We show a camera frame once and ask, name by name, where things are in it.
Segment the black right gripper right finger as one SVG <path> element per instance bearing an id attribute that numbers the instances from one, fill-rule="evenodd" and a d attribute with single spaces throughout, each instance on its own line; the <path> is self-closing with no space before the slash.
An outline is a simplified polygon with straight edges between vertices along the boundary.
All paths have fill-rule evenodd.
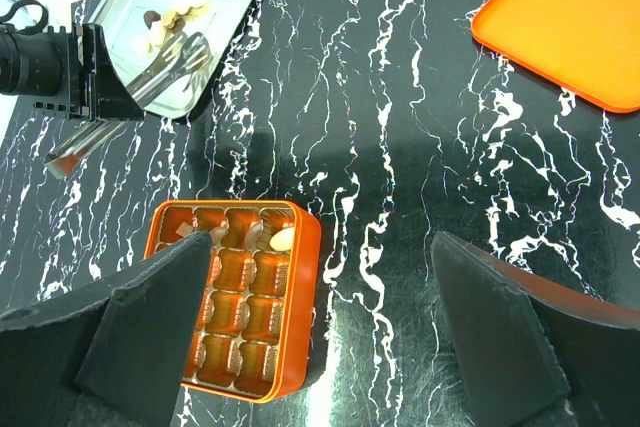
<path id="1" fill-rule="evenodd" d="M 431 258 L 478 426 L 636 426 L 639 313 L 441 231 Z"/>

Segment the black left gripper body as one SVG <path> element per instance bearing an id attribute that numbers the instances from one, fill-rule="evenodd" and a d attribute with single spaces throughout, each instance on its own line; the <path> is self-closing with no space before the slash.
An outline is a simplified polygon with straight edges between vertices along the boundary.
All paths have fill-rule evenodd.
<path id="1" fill-rule="evenodd" d="M 141 120 L 144 111 L 116 73 L 103 28 L 56 29 L 48 21 L 37 0 L 18 0 L 1 16 L 1 93 L 68 119 Z"/>

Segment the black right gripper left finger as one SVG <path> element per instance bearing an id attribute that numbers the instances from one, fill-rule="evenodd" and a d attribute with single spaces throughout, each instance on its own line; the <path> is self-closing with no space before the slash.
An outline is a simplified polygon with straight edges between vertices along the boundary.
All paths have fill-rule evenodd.
<path id="1" fill-rule="evenodd" d="M 195 233 L 1 317 L 4 426 L 167 426 L 210 262 Z"/>

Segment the silver metal tongs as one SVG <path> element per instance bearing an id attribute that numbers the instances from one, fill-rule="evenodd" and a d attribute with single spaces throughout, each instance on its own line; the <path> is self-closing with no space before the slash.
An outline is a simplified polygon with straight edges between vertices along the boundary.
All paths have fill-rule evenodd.
<path id="1" fill-rule="evenodd" d="M 204 34 L 176 34 L 160 48 L 149 66 L 127 85 L 127 91 L 139 107 L 145 108 L 173 83 L 207 66 L 211 57 Z M 57 179 L 70 175 L 81 160 L 101 147 L 124 125 L 124 121 L 85 124 L 45 156 L 46 167 Z"/>

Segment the dark square chocolate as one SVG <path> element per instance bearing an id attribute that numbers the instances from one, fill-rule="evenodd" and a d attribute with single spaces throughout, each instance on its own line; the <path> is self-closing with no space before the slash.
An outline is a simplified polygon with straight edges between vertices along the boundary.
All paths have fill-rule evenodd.
<path id="1" fill-rule="evenodd" d="M 175 231 L 175 234 L 179 238 L 184 238 L 190 235 L 194 231 L 194 227 L 191 224 L 183 222 Z"/>

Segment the dark round chocolate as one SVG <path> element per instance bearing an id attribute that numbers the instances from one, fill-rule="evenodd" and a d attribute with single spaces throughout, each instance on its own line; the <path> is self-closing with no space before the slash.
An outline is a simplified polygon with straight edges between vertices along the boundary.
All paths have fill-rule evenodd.
<path id="1" fill-rule="evenodd" d="M 228 227 L 227 226 L 215 227 L 211 229 L 209 233 L 212 239 L 212 243 L 216 245 L 220 243 L 221 240 L 226 236 L 226 234 L 228 233 Z"/>

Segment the dark shell chocolate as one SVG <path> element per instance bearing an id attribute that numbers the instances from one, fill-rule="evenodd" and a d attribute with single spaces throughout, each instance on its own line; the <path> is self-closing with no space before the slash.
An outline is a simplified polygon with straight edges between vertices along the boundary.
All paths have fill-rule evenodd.
<path id="1" fill-rule="evenodd" d="M 255 222 L 249 227 L 244 238 L 246 249 L 251 249 L 256 245 L 256 242 L 262 235 L 262 231 L 263 225 L 261 222 Z"/>

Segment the white oval chocolate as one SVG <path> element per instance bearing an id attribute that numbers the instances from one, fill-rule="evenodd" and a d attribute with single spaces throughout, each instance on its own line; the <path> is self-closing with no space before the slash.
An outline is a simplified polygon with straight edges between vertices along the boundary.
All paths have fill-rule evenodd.
<path id="1" fill-rule="evenodd" d="M 285 252 L 292 249 L 295 240 L 295 228 L 287 227 L 276 232 L 270 239 L 269 245 L 273 251 Z"/>

